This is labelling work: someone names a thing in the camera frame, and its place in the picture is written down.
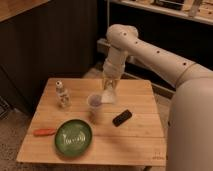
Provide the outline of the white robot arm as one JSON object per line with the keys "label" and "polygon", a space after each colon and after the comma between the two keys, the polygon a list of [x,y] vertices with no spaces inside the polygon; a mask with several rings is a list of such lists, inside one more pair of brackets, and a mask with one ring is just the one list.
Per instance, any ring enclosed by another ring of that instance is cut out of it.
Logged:
{"label": "white robot arm", "polygon": [[104,89],[117,87],[127,56],[132,55],[175,89],[213,92],[212,70],[139,39],[134,26],[111,25],[106,37],[110,48],[103,65]]}

